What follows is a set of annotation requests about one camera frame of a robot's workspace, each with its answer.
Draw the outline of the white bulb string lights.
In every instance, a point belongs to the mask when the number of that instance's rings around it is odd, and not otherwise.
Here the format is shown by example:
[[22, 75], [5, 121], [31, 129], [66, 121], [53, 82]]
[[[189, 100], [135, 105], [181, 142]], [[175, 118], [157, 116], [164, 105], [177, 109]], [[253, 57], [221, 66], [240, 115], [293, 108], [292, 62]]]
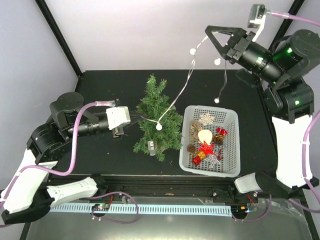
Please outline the white bulb string lights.
[[[156, 126], [155, 126], [155, 129], [157, 131], [161, 131], [163, 129], [163, 126], [161, 125], [160, 121], [162, 120], [162, 118], [167, 114], [167, 112], [169, 110], [171, 110], [171, 108], [174, 106], [174, 104], [176, 103], [176, 101], [178, 100], [178, 98], [180, 97], [180, 95], [183, 93], [183, 91], [185, 90], [185, 88], [187, 87], [188, 83], [189, 83], [189, 80], [193, 74], [193, 71], [195, 69], [195, 66], [196, 66], [196, 53], [197, 53], [197, 50], [200, 48], [200, 46], [208, 39], [209, 37], [208, 36], [205, 36], [203, 38], [203, 40], [201, 40], [201, 42], [195, 47], [195, 48], [191, 48], [189, 53], [193, 56], [192, 58], [192, 61], [190, 63], [190, 69], [188, 71], [188, 74], [187, 74], [187, 77], [186, 77], [186, 82], [184, 84], [184, 86], [182, 87], [182, 89], [180, 90], [179, 94], [176, 96], [176, 98], [172, 101], [172, 103], [170, 104], [170, 106], [164, 111], [164, 113], [159, 117], [158, 120], [151, 120], [151, 119], [148, 119], [146, 117], [143, 117], [144, 120], [146, 121], [149, 121], [149, 122], [153, 122], [153, 123], [156, 123]], [[216, 104], [219, 104], [220, 103], [220, 97], [221, 97], [221, 94], [224, 90], [224, 88], [226, 87], [227, 83], [228, 83], [228, 77], [227, 77], [227, 62], [225, 61], [224, 62], [224, 83], [222, 85], [222, 87], [220, 88], [219, 90], [219, 94], [218, 94], [218, 97], [216, 97], [214, 99], [214, 102]], [[147, 142], [147, 145], [148, 145], [148, 151], [149, 151], [149, 155], [150, 156], [155, 156], [156, 153], [157, 153], [157, 147], [156, 147], [156, 144], [153, 140], [150, 140]]]

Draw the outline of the small green christmas tree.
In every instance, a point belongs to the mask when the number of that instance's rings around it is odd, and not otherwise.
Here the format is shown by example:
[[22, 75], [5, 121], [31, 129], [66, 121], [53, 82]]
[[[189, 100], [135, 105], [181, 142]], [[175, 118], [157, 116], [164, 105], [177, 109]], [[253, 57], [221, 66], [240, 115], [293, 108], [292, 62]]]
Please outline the small green christmas tree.
[[155, 157], [158, 161], [165, 161], [165, 151], [169, 149], [180, 150], [182, 147], [181, 126], [183, 116], [176, 107], [169, 103], [170, 98], [163, 94], [167, 80], [149, 76], [145, 86], [145, 96], [140, 100], [136, 109], [142, 116], [138, 123], [143, 132], [142, 137], [135, 143], [133, 151], [149, 154], [148, 142], [152, 141], [155, 147]]

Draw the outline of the white perforated plastic basket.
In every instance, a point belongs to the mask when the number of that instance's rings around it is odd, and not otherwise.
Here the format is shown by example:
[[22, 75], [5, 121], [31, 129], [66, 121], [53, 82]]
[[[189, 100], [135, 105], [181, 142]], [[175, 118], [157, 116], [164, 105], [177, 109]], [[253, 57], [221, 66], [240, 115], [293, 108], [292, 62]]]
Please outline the white perforated plastic basket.
[[179, 166], [193, 174], [234, 178], [240, 174], [240, 132], [234, 110], [190, 105], [184, 111]]

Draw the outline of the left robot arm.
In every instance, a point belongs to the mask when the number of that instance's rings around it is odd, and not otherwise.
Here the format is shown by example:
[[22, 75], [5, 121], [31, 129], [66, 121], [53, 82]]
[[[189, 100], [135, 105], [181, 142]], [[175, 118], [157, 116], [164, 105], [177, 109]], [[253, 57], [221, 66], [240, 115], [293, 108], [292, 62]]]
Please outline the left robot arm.
[[18, 170], [0, 192], [4, 227], [35, 222], [53, 208], [75, 200], [123, 194], [121, 188], [109, 187], [99, 174], [63, 185], [48, 185], [45, 179], [48, 174], [65, 177], [72, 173], [79, 137], [110, 131], [117, 138], [142, 115], [118, 100], [86, 104], [77, 92], [62, 94], [49, 108], [49, 119], [33, 131]]

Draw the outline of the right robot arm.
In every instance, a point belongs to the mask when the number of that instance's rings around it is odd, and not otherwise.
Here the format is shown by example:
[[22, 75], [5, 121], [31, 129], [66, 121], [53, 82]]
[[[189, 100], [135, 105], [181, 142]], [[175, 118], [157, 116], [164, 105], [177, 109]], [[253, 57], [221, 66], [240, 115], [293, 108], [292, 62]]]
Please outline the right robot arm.
[[276, 135], [275, 172], [237, 178], [227, 189], [228, 198], [238, 202], [250, 192], [292, 198], [300, 189], [317, 187], [320, 181], [312, 174], [308, 149], [308, 132], [316, 121], [315, 95], [304, 76], [320, 63], [319, 35], [300, 29], [270, 51], [256, 43], [254, 32], [239, 27], [209, 25], [205, 33], [224, 60], [267, 82], [263, 99]]

